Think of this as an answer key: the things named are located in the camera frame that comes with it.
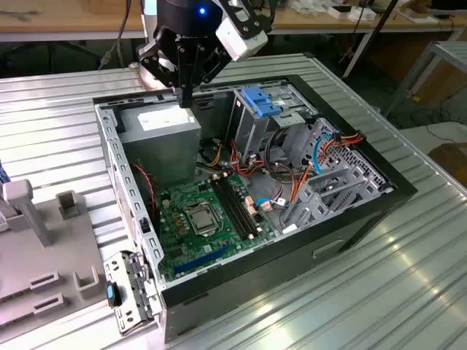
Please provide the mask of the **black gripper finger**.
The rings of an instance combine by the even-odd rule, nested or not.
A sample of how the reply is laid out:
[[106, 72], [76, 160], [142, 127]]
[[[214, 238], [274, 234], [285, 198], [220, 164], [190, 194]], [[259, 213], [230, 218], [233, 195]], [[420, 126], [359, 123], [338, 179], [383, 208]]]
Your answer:
[[211, 82], [231, 62], [224, 46], [218, 43], [211, 50], [199, 46], [193, 62], [190, 89], [186, 93], [186, 107], [193, 104], [193, 90], [203, 82]]
[[180, 70], [165, 56], [153, 39], [136, 49], [139, 75], [150, 90], [172, 89], [181, 108], [187, 107], [186, 87], [180, 85]]

